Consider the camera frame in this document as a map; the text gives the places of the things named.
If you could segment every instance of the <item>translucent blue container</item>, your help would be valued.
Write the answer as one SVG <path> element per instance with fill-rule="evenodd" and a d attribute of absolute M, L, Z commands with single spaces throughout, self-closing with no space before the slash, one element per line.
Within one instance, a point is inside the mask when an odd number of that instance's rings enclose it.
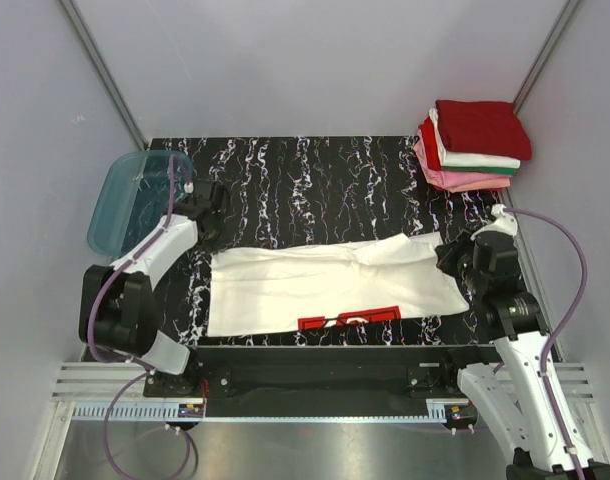
<path fill-rule="evenodd" d="M 181 152 L 134 152 L 114 162 L 96 202 L 87 243 L 95 252 L 121 257 L 158 224 L 169 201 L 169 158 L 174 154 L 193 174 L 192 160 Z M 176 201 L 187 196 L 184 171 L 174 162 Z"/>

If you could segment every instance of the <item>black table surface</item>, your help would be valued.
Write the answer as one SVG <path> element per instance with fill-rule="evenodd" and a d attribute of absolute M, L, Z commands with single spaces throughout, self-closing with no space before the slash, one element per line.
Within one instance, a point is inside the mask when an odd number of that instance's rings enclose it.
<path fill-rule="evenodd" d="M 412 149 L 417 137 L 155 139 L 152 150 L 177 150 L 198 178 L 231 192 L 225 246 L 286 248 L 440 232 L 444 242 L 480 228 L 498 202 L 493 192 L 451 194 L 428 185 Z M 137 229 L 138 212 L 130 220 Z M 471 303 L 466 287 L 459 288 Z M 183 255 L 155 295 L 161 329 L 196 345 L 418 345 L 487 343 L 470 311 L 302 332 L 207 337 L 210 255 Z"/>

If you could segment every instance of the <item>white robotic arm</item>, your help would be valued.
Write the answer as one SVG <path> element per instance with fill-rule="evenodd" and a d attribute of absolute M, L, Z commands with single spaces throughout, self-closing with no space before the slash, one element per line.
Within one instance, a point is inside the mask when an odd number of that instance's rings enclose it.
<path fill-rule="evenodd" d="M 129 253 L 108 267 L 95 265 L 87 270 L 79 322 L 81 340 L 87 342 L 92 321 L 95 344 L 138 357 L 163 373 L 193 375 L 188 371 L 195 363 L 190 362 L 190 349 L 158 329 L 161 322 L 153 291 L 185 252 L 197 245 L 211 245 L 223 228 L 227 191 L 213 182 L 197 181 L 194 187 L 186 202 L 174 205 L 169 220 L 162 217 Z M 105 293 L 98 313 L 90 318 L 101 292 Z"/>
<path fill-rule="evenodd" d="M 547 358 L 550 368 L 541 371 L 540 356 L 549 332 L 537 300 L 522 289 L 514 246 L 516 219 L 503 205 L 495 205 L 492 214 L 496 219 L 491 224 L 439 247 L 438 267 L 462 278 L 472 291 L 477 317 L 487 323 L 518 402 L 515 404 L 502 389 L 494 369 L 480 361 L 477 347 L 454 349 L 444 362 L 444 378 L 467 396 L 485 419 L 510 465 L 508 478 L 578 478 L 574 473 L 578 471 L 577 460 L 585 478 L 610 479 L 610 466 L 593 461 L 578 431 L 551 355 Z M 543 376 L 551 384 L 551 396 Z M 571 448 L 559 427 L 557 411 L 571 436 Z"/>

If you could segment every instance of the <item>white t-shirt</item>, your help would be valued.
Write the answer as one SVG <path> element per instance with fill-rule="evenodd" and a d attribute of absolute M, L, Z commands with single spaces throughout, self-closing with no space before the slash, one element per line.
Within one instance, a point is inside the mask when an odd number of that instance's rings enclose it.
<path fill-rule="evenodd" d="M 212 258 L 207 335 L 289 332 L 451 315 L 469 305 L 436 268 L 438 233 L 284 250 L 234 248 Z"/>

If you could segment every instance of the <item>metal floor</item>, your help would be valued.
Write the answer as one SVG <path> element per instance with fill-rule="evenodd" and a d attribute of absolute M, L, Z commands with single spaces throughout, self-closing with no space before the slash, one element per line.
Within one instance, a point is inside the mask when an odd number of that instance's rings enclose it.
<path fill-rule="evenodd" d="M 155 427 L 112 423 L 114 452 Z M 505 478 L 505 463 L 485 430 L 451 436 L 438 425 L 217 424 L 191 430 L 200 462 L 181 479 L 438 480 Z M 119 478 L 105 461 L 101 422 L 72 422 L 57 480 Z M 161 480 L 181 464 L 184 442 L 158 431 L 132 444 L 117 462 L 139 480 Z"/>

